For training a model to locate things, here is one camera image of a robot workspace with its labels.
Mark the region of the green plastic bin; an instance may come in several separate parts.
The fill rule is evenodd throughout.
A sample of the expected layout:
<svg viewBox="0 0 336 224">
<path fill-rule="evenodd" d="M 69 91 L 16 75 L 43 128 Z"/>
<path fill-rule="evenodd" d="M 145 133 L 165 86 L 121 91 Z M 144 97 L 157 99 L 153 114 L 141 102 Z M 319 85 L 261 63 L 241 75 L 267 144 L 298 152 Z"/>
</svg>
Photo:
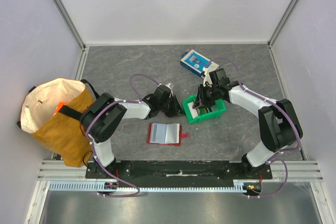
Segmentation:
<svg viewBox="0 0 336 224">
<path fill-rule="evenodd" d="M 191 95 L 187 99 L 185 99 L 182 102 L 182 107 L 185 111 L 185 115 L 187 117 L 188 123 L 189 124 L 194 124 L 194 123 L 201 123 L 203 121 L 209 120 L 209 119 L 217 119 L 221 117 L 223 112 L 225 112 L 226 106 L 222 100 L 217 100 L 215 102 L 215 105 L 212 106 L 211 108 L 200 108 L 200 116 L 196 118 L 192 118 L 191 113 L 190 113 L 190 105 L 191 103 L 193 104 L 196 99 L 196 95 Z"/>
</svg>

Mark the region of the white credit card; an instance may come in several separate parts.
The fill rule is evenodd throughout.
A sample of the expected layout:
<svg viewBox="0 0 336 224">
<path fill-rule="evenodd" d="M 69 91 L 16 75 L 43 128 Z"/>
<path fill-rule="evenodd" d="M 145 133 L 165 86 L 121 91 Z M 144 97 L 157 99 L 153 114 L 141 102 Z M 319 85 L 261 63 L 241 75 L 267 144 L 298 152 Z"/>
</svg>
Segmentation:
<svg viewBox="0 0 336 224">
<path fill-rule="evenodd" d="M 193 119 L 200 116 L 199 108 L 194 108 L 192 103 L 190 105 L 190 113 Z"/>
</svg>

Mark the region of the red card holder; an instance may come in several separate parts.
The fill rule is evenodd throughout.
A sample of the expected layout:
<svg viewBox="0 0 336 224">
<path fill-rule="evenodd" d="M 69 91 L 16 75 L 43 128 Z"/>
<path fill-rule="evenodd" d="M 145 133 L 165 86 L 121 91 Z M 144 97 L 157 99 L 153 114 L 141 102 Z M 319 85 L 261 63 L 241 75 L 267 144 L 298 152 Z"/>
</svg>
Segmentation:
<svg viewBox="0 0 336 224">
<path fill-rule="evenodd" d="M 180 146 L 182 139 L 189 136 L 189 133 L 182 132 L 180 124 L 150 123 L 147 143 L 156 145 Z"/>
</svg>

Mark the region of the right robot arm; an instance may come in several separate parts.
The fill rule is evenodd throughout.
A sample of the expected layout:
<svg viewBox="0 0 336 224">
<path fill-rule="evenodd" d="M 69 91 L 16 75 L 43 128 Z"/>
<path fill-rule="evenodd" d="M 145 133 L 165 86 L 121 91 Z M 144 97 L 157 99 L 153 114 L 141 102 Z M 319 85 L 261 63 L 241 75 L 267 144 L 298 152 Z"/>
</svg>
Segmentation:
<svg viewBox="0 0 336 224">
<path fill-rule="evenodd" d="M 202 75 L 194 110 L 209 109 L 217 100 L 224 100 L 258 118 L 260 142 L 241 159 L 240 172 L 245 178 L 254 178 L 261 166 L 270 164 L 277 154 L 289 151 L 290 145 L 300 147 L 303 131 L 289 100 L 275 100 L 253 92 L 239 81 L 230 81 L 222 68 L 214 71 L 205 68 Z"/>
</svg>

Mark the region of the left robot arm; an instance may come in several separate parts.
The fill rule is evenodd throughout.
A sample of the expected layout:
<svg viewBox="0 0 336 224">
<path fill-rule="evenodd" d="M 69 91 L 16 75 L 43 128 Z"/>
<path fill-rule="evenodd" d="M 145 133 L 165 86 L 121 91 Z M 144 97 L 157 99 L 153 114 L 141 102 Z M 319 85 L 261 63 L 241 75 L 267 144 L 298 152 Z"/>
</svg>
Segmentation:
<svg viewBox="0 0 336 224">
<path fill-rule="evenodd" d="M 134 101 L 104 93 L 88 107 L 79 122 L 92 145 L 94 158 L 99 163 L 97 172 L 102 177 L 110 178 L 116 171 L 111 137 L 120 122 L 125 119 L 146 120 L 160 112 L 169 118 L 185 114 L 168 85 L 159 84 L 153 93 Z"/>
</svg>

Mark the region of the blue white product box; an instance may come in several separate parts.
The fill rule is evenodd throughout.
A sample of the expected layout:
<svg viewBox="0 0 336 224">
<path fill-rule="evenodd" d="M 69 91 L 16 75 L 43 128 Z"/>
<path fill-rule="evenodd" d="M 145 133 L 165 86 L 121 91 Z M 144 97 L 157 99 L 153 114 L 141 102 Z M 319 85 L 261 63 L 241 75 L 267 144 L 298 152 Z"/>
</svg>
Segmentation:
<svg viewBox="0 0 336 224">
<path fill-rule="evenodd" d="M 195 50 L 190 50 L 189 52 L 186 51 L 185 53 L 183 53 L 181 56 L 180 64 L 202 79 L 204 79 L 205 77 L 205 68 L 208 68 L 209 71 L 214 71 L 219 68 L 219 65 L 217 63 L 213 61 L 211 62 L 210 59 L 206 58 Z"/>
</svg>

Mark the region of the orange item in bag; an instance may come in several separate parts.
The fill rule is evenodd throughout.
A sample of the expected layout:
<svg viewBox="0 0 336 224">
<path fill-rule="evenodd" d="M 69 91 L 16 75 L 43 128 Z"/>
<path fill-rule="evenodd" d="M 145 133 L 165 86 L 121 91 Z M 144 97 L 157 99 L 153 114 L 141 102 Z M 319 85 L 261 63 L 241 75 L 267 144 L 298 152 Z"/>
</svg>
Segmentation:
<svg viewBox="0 0 336 224">
<path fill-rule="evenodd" d="M 67 105 L 67 103 L 66 102 L 59 102 L 58 105 L 56 106 L 56 109 L 54 111 L 53 116 L 55 116 L 64 105 Z"/>
</svg>

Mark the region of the brown paper tote bag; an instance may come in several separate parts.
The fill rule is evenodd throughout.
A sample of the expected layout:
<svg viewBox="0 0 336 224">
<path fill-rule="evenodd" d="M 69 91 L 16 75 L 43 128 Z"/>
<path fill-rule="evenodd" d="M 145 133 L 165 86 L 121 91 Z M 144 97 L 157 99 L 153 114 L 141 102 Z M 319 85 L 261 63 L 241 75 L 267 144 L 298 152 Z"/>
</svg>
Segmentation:
<svg viewBox="0 0 336 224">
<path fill-rule="evenodd" d="M 81 167 L 92 148 L 80 116 L 100 95 L 87 80 L 57 78 L 33 87 L 26 95 L 18 126 L 44 148 L 59 154 L 65 165 Z M 66 102 L 53 116 L 59 102 Z"/>
</svg>

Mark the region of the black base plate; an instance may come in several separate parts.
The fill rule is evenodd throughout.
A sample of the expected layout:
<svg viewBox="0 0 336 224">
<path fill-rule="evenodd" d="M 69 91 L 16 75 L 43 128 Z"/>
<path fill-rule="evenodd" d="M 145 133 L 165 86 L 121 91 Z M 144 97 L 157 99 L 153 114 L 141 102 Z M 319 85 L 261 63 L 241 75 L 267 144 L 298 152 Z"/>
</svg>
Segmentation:
<svg viewBox="0 0 336 224">
<path fill-rule="evenodd" d="M 107 167 L 111 174 L 121 179 L 136 179 L 153 176 L 166 178 L 195 176 L 223 179 L 272 179 L 269 165 L 247 168 L 241 162 L 231 161 L 116 161 Z"/>
</svg>

